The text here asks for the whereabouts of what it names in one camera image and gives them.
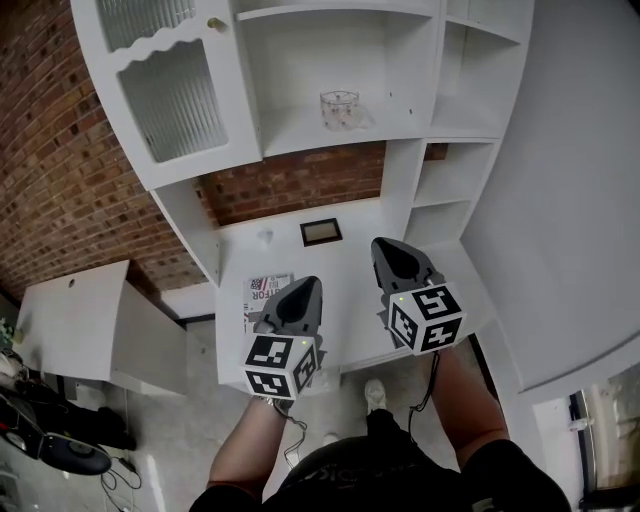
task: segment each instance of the black picture frame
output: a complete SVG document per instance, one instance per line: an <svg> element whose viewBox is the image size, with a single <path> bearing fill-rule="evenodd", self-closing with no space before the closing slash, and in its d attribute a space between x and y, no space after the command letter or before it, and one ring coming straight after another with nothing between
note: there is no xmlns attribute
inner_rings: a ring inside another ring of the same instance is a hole
<svg viewBox="0 0 640 512"><path fill-rule="evenodd" d="M332 224L336 232L336 235L330 236L327 238L320 238L318 240L311 240L311 241L308 240L307 233L305 231L306 228L311 226L319 226L320 224ZM315 222L307 222L305 224L300 224L300 232L302 233L302 243L305 247L311 247L313 245L320 245L320 244L327 244L329 242L337 242L339 240L342 240L342 232L340 231L340 226L338 226L338 219L336 218L317 220Z"/></svg>

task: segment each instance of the white desk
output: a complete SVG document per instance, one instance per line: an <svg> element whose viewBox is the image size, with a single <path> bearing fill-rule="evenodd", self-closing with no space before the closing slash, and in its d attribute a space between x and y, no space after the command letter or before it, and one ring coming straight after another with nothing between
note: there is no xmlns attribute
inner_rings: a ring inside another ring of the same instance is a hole
<svg viewBox="0 0 640 512"><path fill-rule="evenodd" d="M371 241L394 234L382 221L378 201L334 205L343 240L304 247L299 223L322 220L318 210L298 212L236 225L233 238L225 239L222 280L216 296L216 349L220 384L243 382L239 368L244 344L244 282L253 277L293 272L294 278L315 275L323 286L322 350L327 351L323 368L341 372L391 361L410 354L394 348L391 335L377 313L382 311L371 260ZM272 229L273 241L261 250L256 234ZM459 337L477 332L492 317L491 302L459 241L423 248L438 271L458 288L468 316Z"/></svg>
<svg viewBox="0 0 640 512"><path fill-rule="evenodd" d="M34 370L145 394L186 392L186 332L126 280L121 261L27 288L14 347Z"/></svg>

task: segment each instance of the person's arm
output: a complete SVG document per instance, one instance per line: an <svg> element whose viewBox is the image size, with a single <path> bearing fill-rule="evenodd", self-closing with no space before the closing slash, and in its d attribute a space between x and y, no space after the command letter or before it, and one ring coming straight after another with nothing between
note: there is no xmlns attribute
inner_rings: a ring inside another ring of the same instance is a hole
<svg viewBox="0 0 640 512"><path fill-rule="evenodd" d="M422 367L428 381L430 360L423 358ZM453 349L440 351L432 397L461 469L487 443L509 439L500 406L458 360Z"/></svg>
<svg viewBox="0 0 640 512"><path fill-rule="evenodd" d="M252 398L213 460L207 487L231 485L261 500L286 421L271 405Z"/></svg>

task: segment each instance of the frosted glass panel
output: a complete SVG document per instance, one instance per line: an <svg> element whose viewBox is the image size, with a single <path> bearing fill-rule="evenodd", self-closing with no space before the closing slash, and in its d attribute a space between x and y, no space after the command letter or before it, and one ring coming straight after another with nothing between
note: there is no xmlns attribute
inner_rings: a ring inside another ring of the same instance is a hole
<svg viewBox="0 0 640 512"><path fill-rule="evenodd" d="M163 27L193 18L195 0L98 0L98 10L111 51L128 48Z"/></svg>
<svg viewBox="0 0 640 512"><path fill-rule="evenodd" d="M202 41L134 62L120 81L157 162L227 143Z"/></svg>

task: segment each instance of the power cord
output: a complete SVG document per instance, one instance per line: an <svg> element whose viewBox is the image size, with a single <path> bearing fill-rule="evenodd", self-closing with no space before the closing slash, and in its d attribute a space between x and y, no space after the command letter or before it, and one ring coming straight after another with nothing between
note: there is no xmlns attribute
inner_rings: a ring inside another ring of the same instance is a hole
<svg viewBox="0 0 640 512"><path fill-rule="evenodd" d="M118 512L127 512L127 511L133 512L133 510L127 509L126 507L125 508L120 507L120 505L118 505L115 502L115 500L113 499L113 496L111 495L111 493L109 491L115 491L116 490L116 488L118 487L118 478L120 478L120 480L122 480L127 487L129 487L130 489L136 491L136 490L142 488L142 477L140 476L140 473L138 473L138 471L136 470L135 466L131 462L129 462L128 460L124 459L123 457L112 457L112 459L117 460L118 462L120 462L120 464L122 464L122 467L124 467L126 470L128 470L131 474L137 476L138 477L138 485L132 485L126 478L124 478L115 469L110 469L106 473L103 473L102 475L100 475L100 485L102 486L102 489L104 490L104 493L107 495L107 498L109 499L111 504L114 507L116 507ZM107 483L107 481L105 480L105 478L104 478L105 475L109 475L111 478L113 478L113 482L111 483L111 485L109 485Z"/></svg>
<svg viewBox="0 0 640 512"><path fill-rule="evenodd" d="M305 440L305 438L307 436L307 429L309 427L307 426L307 424L304 421L300 421L300 420L297 420L297 419L293 418L292 416L289 416L276 403L274 403L274 407L275 407L276 411L278 411L278 413L280 413L281 416L283 416L285 419L289 420L294 425L297 425L298 427L300 427L300 430L302 430L302 436L300 437L300 440L297 441L296 443L292 444L289 448L287 448L284 451L284 460L286 460L287 464L289 465L289 467L291 469L293 469L295 467L295 465L292 464L291 461L289 460L289 454L295 452L298 448L300 448L300 446L302 446L302 443L304 443L304 440Z"/></svg>
<svg viewBox="0 0 640 512"><path fill-rule="evenodd" d="M424 408L427 406L427 402L429 402L429 398L431 397L431 393L433 393L433 388L435 387L435 384L436 384L436 373L438 371L439 363L440 363L440 353L435 352L433 354L433 361L431 361L431 373L429 374L429 384L427 385L427 392L425 393L424 398L422 399L422 402L420 402L418 405L412 405L409 407L409 422L408 422L407 430L409 432L409 437L411 438L411 441L414 443L416 441L413 438L413 435L411 435L411 419L413 418L414 412L422 412L424 411Z"/></svg>

